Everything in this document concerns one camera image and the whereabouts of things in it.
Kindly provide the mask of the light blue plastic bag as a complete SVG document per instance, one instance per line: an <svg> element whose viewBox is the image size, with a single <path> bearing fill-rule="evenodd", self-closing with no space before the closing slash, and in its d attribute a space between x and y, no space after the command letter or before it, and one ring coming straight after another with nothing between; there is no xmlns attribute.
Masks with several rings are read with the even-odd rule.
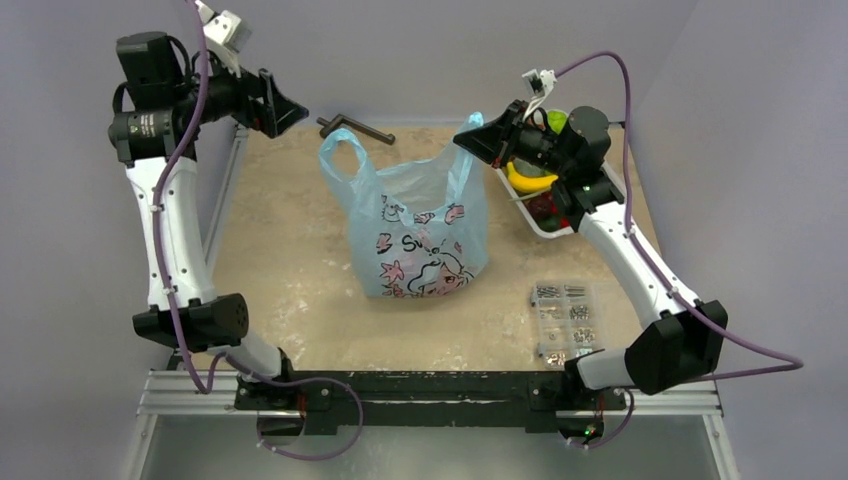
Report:
<svg viewBox="0 0 848 480"><path fill-rule="evenodd" d="M438 155L377 168L350 130L329 134L322 174L347 220L351 264L369 297L444 296L487 266L483 165L448 143Z"/></svg>

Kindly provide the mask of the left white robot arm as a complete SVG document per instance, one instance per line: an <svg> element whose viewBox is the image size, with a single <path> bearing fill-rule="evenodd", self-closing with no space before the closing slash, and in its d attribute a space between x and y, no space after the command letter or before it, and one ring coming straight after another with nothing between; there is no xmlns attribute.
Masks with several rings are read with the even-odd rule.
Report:
<svg viewBox="0 0 848 480"><path fill-rule="evenodd" d="M272 408L297 399L298 382L282 372L282 352L255 335L240 294L219 294L211 279L196 202L195 142L203 124L229 117L268 138L306 119L265 70L227 69L212 52L189 54L158 31L116 43L125 81L113 96L108 129L138 205L149 264L146 309L136 334L186 354L225 355L264 377L259 395Z"/></svg>

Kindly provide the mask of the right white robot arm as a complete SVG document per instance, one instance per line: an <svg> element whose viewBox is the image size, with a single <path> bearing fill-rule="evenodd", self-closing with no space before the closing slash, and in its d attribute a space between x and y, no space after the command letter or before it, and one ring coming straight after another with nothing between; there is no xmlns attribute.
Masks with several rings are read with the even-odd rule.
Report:
<svg viewBox="0 0 848 480"><path fill-rule="evenodd" d="M606 388L656 394L713 373L728 314L719 301L705 302L675 279L630 219L625 195L603 168L611 146L607 116L577 107L555 132L526 122L527 109L527 102L515 100L498 118L456 134L453 142L491 167L522 160L555 174L556 209L601 255L642 326L626 348L567 361L564 399L584 407Z"/></svg>

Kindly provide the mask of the yellow fake banana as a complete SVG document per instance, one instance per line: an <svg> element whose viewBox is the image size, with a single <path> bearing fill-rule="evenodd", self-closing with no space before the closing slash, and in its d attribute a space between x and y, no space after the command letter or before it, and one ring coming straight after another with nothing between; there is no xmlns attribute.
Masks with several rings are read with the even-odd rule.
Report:
<svg viewBox="0 0 848 480"><path fill-rule="evenodd" d="M559 179L557 175L527 176L520 173L513 162L506 165L506 178L512 189L521 194L535 194L548 191Z"/></svg>

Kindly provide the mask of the green fake lime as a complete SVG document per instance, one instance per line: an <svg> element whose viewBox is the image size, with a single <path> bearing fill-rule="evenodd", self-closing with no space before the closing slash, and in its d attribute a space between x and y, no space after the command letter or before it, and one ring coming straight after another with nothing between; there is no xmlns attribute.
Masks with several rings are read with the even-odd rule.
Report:
<svg viewBox="0 0 848 480"><path fill-rule="evenodd" d="M546 114L547 126L555 134L560 134L567 124L569 114L562 110L548 110Z"/></svg>

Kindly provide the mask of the white plastic fruit tray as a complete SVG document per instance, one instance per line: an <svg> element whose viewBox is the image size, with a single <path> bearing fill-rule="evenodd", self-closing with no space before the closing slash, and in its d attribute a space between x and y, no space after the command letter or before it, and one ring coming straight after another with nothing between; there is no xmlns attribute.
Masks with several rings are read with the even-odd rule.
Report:
<svg viewBox="0 0 848 480"><path fill-rule="evenodd" d="M552 196L557 213L577 232L584 215L610 202L624 202L621 191L602 168L611 145L609 120L594 107L577 107L557 135L561 169L540 169L516 159L513 153L503 166L506 171L506 165L513 162L520 173L532 177L557 175L559 179L545 192Z"/></svg>

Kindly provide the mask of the clear screw organizer box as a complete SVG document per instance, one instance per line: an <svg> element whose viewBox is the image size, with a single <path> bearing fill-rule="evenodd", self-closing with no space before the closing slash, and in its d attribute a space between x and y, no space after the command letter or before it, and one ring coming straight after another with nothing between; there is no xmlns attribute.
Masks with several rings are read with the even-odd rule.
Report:
<svg viewBox="0 0 848 480"><path fill-rule="evenodd" d="M549 370L606 348L596 288L583 281L537 282L529 304L537 317L535 355Z"/></svg>

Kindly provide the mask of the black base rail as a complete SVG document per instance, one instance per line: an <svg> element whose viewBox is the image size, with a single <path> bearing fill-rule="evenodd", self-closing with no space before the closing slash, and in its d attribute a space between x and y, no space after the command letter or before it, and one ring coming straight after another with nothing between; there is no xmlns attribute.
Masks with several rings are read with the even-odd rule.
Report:
<svg viewBox="0 0 848 480"><path fill-rule="evenodd" d="M238 379L238 411L303 416L308 435L341 426L518 428L601 434L626 402L606 389L579 393L555 371L290 371L277 386Z"/></svg>

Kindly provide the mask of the aluminium frame rail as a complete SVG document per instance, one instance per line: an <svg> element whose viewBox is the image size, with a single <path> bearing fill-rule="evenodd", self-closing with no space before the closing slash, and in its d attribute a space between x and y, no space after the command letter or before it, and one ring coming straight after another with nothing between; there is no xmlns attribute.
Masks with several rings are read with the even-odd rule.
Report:
<svg viewBox="0 0 848 480"><path fill-rule="evenodd" d="M739 476L726 439L717 388L709 382L627 397L607 389L569 397L558 372L314 372L314 384L288 389L248 385L233 371L218 373L209 394L194 391L182 371L152 371L136 410L135 439L125 468L142 476L159 421L168 417L246 417L284 436L334 434L341 427L519 428L557 433L572 442L611 436L611 422L638 417L693 417L706 434L718 478Z"/></svg>

